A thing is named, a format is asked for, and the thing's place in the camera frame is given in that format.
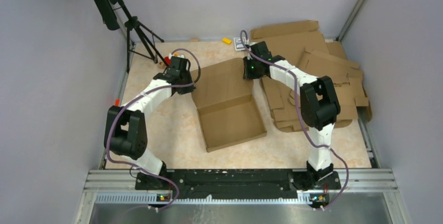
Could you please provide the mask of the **cardboard box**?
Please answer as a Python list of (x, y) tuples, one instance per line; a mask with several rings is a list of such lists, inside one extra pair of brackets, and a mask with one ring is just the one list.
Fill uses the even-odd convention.
[(239, 57), (203, 67), (192, 91), (207, 152), (213, 152), (267, 135), (253, 95), (253, 81), (243, 78)]

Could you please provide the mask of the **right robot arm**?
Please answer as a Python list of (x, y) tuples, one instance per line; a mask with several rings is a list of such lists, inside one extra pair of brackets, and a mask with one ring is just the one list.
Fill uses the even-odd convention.
[(341, 106), (332, 79), (316, 77), (292, 65), (282, 56), (272, 55), (264, 41), (245, 45), (244, 79), (269, 77), (294, 91), (296, 113), (302, 131), (313, 147), (307, 160), (306, 181), (321, 188), (333, 173), (331, 139)]

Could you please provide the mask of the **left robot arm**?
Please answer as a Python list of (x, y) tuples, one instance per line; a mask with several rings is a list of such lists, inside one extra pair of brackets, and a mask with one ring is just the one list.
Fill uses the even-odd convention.
[(108, 109), (104, 147), (109, 161), (111, 153), (122, 156), (123, 164), (139, 168), (147, 174), (148, 183), (155, 189), (167, 184), (167, 175), (162, 172), (164, 163), (148, 150), (146, 121), (175, 93), (180, 95), (194, 90), (190, 73), (190, 61), (184, 55), (170, 56), (170, 65), (156, 74), (149, 85), (131, 101)]

